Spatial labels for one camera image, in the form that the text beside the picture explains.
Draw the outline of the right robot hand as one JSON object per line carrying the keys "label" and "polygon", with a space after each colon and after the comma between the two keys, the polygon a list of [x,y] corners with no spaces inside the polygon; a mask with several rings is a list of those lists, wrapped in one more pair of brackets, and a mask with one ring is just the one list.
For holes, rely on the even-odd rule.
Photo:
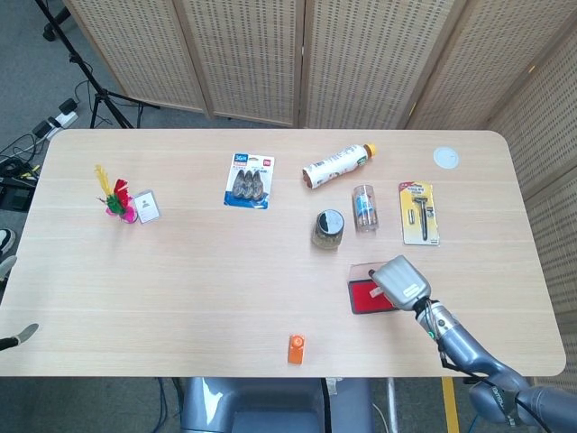
{"label": "right robot hand", "polygon": [[419,311],[430,298],[428,280],[404,255],[398,255],[378,269],[370,269],[369,275],[397,309]]}

